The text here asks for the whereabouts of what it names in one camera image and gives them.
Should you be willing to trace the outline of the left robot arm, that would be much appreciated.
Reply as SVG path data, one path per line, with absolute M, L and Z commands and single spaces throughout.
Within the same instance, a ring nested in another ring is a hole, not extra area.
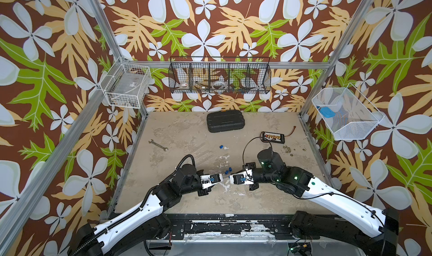
M 164 238 L 171 224 L 164 212 L 178 204 L 185 194 L 208 195 L 222 180 L 221 174 L 197 170 L 194 157 L 188 154 L 168 177 L 148 190 L 143 201 L 104 223 L 81 227 L 71 239 L 67 254 L 118 256 L 145 240 Z

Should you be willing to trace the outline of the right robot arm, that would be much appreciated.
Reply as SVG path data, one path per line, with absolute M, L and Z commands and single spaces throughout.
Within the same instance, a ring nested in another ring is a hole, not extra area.
M 380 209 L 362 203 L 325 184 L 299 167 L 286 165 L 272 147 L 257 154 L 258 164 L 245 163 L 230 177 L 235 185 L 251 191 L 260 184 L 272 184 L 298 200 L 316 203 L 342 218 L 331 220 L 297 211 L 290 229 L 298 238 L 323 236 L 360 248 L 367 256 L 397 254 L 399 214 L 393 208 Z

